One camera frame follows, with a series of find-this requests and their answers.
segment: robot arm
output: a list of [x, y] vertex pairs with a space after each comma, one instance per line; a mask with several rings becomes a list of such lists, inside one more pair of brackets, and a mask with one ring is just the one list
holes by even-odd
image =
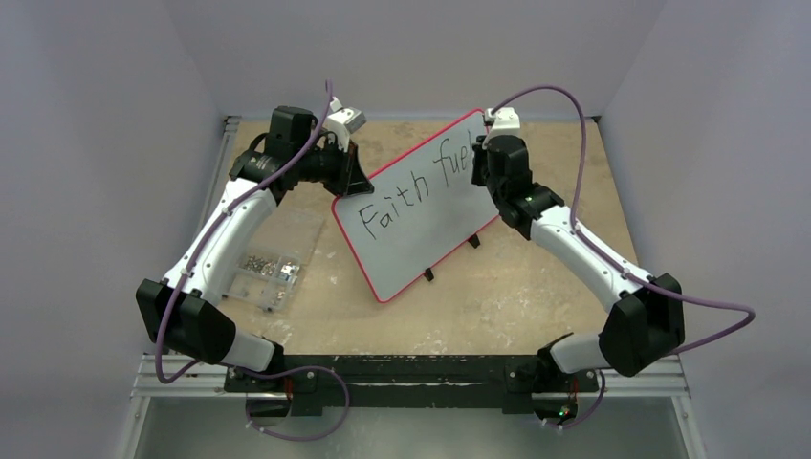
[[473, 183], [486, 186], [502, 220], [561, 260], [608, 312], [599, 334], [569, 334], [538, 351], [538, 380], [556, 381], [589, 368], [614, 368], [634, 376], [684, 342], [682, 304], [629, 281], [633, 273], [666, 290], [681, 293], [668, 274], [653, 277], [614, 252], [582, 223], [579, 230], [626, 271], [618, 272], [571, 228], [571, 209], [554, 191], [532, 181], [529, 154], [519, 137], [512, 108], [485, 113], [491, 127], [473, 146]]
[[[274, 366], [274, 356], [281, 357], [280, 345], [238, 330], [216, 306], [229, 286], [237, 257], [287, 191], [300, 181], [322, 183], [337, 196], [374, 190], [361, 170], [358, 146], [349, 139], [365, 123], [363, 113], [341, 106], [337, 98], [330, 106], [334, 113], [324, 121], [322, 135], [326, 140], [323, 146], [314, 146], [268, 188], [255, 191], [239, 206], [231, 208], [235, 199], [290, 161], [311, 135], [316, 120], [311, 112], [294, 107], [276, 108], [270, 131], [257, 137], [252, 148], [234, 162], [231, 180], [226, 184], [218, 207], [183, 258], [160, 282], [149, 279], [142, 282], [136, 300], [153, 342], [157, 340], [169, 299], [181, 276], [186, 274], [187, 281], [178, 293], [166, 329], [164, 344], [167, 347], [206, 363], [224, 363], [258, 372], [268, 371]], [[262, 140], [264, 150], [255, 151]], [[204, 234], [223, 213], [227, 217], [206, 240]], [[199, 252], [195, 269], [187, 273], [187, 261], [195, 251]]]

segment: plastic container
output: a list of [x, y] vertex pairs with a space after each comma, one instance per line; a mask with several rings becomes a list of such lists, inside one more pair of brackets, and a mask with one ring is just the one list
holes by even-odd
[[233, 270], [226, 296], [278, 311], [290, 301], [316, 246], [324, 219], [279, 208], [263, 223]]
[[234, 269], [229, 297], [277, 311], [287, 304], [301, 271], [301, 262], [291, 255], [250, 247]]

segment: white wall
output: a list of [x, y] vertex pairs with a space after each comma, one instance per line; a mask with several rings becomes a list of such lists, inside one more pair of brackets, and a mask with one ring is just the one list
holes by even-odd
[[[600, 114], [664, 0], [165, 0], [217, 106], [316, 108], [326, 77], [370, 118], [456, 118], [539, 82]], [[574, 118], [560, 96], [516, 107]]]
[[[811, 3], [670, 0], [601, 121], [640, 259], [757, 320], [684, 356], [709, 457], [811, 448]], [[735, 314], [687, 309], [688, 339]]]
[[2, 455], [110, 457], [221, 121], [156, 0], [0, 11]]

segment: gray wall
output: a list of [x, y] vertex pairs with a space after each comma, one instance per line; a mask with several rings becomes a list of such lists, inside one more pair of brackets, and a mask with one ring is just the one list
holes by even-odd
[[[593, 401], [581, 398], [580, 409]], [[286, 419], [274, 429], [316, 433], [339, 416], [340, 409], [326, 408], [323, 416]], [[667, 398], [606, 397], [594, 417], [562, 435], [538, 424], [534, 414], [500, 409], [353, 408], [323, 441], [282, 442], [245, 429], [244, 400], [152, 399], [136, 457], [688, 459]]]
[[[807, 0], [668, 1], [601, 122], [634, 245], [748, 329], [684, 356], [709, 456], [811, 447]], [[689, 339], [737, 319], [687, 310]]]
[[[322, 81], [370, 118], [457, 118], [539, 82], [589, 115], [616, 92], [664, 0], [166, 0], [217, 106], [269, 115], [316, 108]], [[560, 96], [517, 103], [567, 118]]]
[[0, 11], [0, 455], [110, 457], [221, 121], [158, 1]]

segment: wooden table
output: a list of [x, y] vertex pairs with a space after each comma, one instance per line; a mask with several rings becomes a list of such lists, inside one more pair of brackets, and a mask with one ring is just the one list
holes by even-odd
[[[369, 122], [353, 139], [370, 173], [441, 129], [444, 122]], [[268, 123], [241, 122], [233, 157]], [[571, 202], [580, 151], [574, 123], [525, 123], [535, 180]], [[635, 261], [625, 217], [597, 125], [588, 125], [580, 218], [617, 252]], [[303, 279], [286, 308], [266, 313], [226, 299], [238, 326], [280, 342], [288, 354], [531, 354], [567, 332], [599, 331], [605, 312], [555, 257], [496, 220], [392, 301], [375, 300], [330, 212], [332, 195], [300, 184], [282, 202], [323, 215]], [[267, 239], [274, 214], [256, 237]]]

